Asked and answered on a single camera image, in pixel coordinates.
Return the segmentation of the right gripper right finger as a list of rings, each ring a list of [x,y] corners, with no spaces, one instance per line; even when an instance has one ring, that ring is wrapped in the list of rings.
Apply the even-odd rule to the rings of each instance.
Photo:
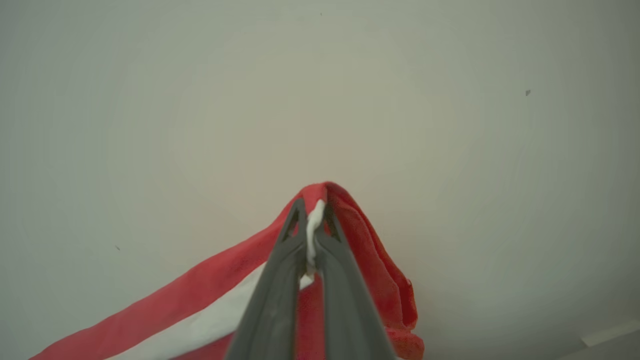
[[[342,225],[331,206],[314,232],[322,278],[326,360],[397,360]]]

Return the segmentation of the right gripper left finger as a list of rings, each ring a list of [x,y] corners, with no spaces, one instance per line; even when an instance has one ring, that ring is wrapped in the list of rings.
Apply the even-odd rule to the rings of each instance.
[[[304,199],[290,208],[225,360],[295,360],[297,301],[307,267]]]

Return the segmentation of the red white shirt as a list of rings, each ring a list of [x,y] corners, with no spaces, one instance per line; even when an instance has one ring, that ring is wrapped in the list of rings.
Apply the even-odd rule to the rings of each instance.
[[[355,199],[329,181],[304,187],[297,199],[304,200],[313,225],[326,207],[335,210],[397,360],[422,360],[413,285]],[[223,360],[293,205],[291,200],[272,224],[243,242],[29,360]]]

